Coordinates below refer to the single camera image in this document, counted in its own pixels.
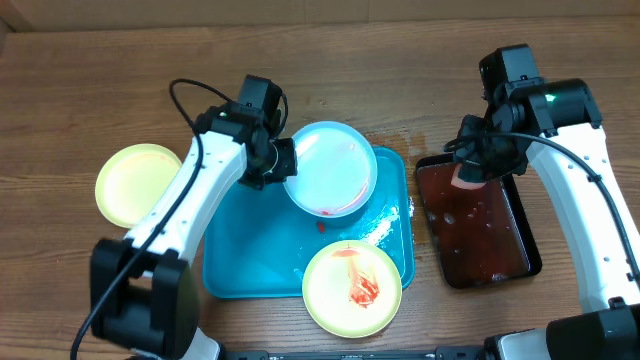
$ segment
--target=cardboard box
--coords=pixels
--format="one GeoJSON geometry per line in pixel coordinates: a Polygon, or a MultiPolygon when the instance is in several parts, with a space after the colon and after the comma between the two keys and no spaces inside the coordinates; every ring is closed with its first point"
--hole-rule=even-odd
{"type": "Polygon", "coordinates": [[[0,18],[0,56],[2,56],[2,49],[4,48],[4,42],[7,39],[7,34],[11,32],[9,26],[0,18]]]}
{"type": "Polygon", "coordinates": [[[16,31],[640,15],[636,0],[0,0],[16,31]]]}

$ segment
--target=red food residue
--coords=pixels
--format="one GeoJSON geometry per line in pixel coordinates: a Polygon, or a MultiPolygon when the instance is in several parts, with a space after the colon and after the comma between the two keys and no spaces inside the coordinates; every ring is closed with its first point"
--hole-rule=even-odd
{"type": "Polygon", "coordinates": [[[367,180],[367,182],[365,182],[364,185],[362,185],[362,188],[360,189],[360,192],[358,193],[358,195],[356,195],[356,197],[353,198],[353,200],[351,200],[347,205],[337,209],[336,211],[342,211],[344,209],[350,208],[353,204],[357,203],[362,196],[364,196],[364,194],[367,192],[368,189],[369,189],[369,181],[367,180]]]}
{"type": "Polygon", "coordinates": [[[367,306],[373,304],[373,302],[380,294],[380,288],[376,280],[375,274],[369,276],[364,271],[361,271],[356,266],[354,257],[360,255],[360,253],[352,248],[347,247],[333,253],[335,257],[347,258],[348,262],[348,275],[351,279],[351,288],[349,289],[349,297],[353,302],[367,308],[367,306]]]}

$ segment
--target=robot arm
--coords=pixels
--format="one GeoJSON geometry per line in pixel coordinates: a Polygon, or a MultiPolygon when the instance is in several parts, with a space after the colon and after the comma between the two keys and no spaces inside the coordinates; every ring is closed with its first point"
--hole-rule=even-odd
{"type": "MultiPolygon", "coordinates": [[[[622,217],[633,254],[640,254],[640,236],[611,170],[602,127],[572,125],[558,129],[558,135],[549,140],[584,158],[602,176],[622,217]]],[[[549,193],[569,244],[582,310],[609,309],[609,299],[616,297],[628,305],[640,303],[627,254],[596,185],[573,161],[548,146],[532,143],[526,154],[549,193]]]]}
{"type": "Polygon", "coordinates": [[[286,99],[271,81],[247,76],[238,102],[211,107],[198,116],[195,131],[202,149],[194,138],[182,168],[149,215],[125,241],[101,240],[96,245],[90,265],[92,308],[125,264],[139,257],[91,323],[94,336],[154,358],[217,358],[218,344],[197,328],[200,305],[190,266],[231,185],[238,181],[261,190],[296,175],[293,140],[277,139],[286,119],[286,100],[282,121],[277,108],[281,97],[286,99]],[[192,181],[199,156],[202,165],[189,192],[142,251],[142,244],[192,181]],[[151,277],[151,289],[129,283],[129,278],[143,274],[151,277]]]}
{"type": "MultiPolygon", "coordinates": [[[[200,173],[191,190],[178,207],[171,220],[158,235],[148,251],[164,254],[173,249],[178,258],[191,265],[202,234],[213,217],[220,201],[231,185],[240,180],[247,168],[245,144],[233,141],[229,135],[208,131],[201,135],[204,158],[200,173]]],[[[195,139],[191,149],[153,210],[138,225],[132,228],[126,239],[133,239],[133,247],[139,248],[151,233],[158,219],[167,213],[178,194],[189,180],[196,163],[198,144],[195,139]]]]}
{"type": "Polygon", "coordinates": [[[569,244],[585,312],[546,329],[488,338],[486,358],[637,358],[640,279],[634,254],[640,254],[640,236],[609,164],[602,116],[589,88],[577,79],[546,83],[526,45],[498,49],[480,62],[480,73],[487,112],[484,118],[465,117],[458,138],[445,149],[455,151],[462,164],[458,175],[467,182],[521,175],[532,165],[569,244]]]}

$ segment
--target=brown liquid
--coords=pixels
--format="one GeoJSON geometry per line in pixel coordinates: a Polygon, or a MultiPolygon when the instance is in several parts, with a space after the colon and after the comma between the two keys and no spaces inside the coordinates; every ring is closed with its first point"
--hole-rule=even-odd
{"type": "Polygon", "coordinates": [[[445,280],[462,289],[529,272],[501,181],[477,190],[451,185],[455,164],[418,169],[420,192],[445,280]]]}

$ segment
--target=white bowl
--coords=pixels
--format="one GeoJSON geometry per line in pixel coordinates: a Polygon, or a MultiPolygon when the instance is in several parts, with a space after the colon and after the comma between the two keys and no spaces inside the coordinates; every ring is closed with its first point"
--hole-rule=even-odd
{"type": "Polygon", "coordinates": [[[298,175],[284,188],[306,212],[338,218],[360,209],[371,197],[378,165],[371,144],[354,128],[321,121],[293,135],[298,175]]]}

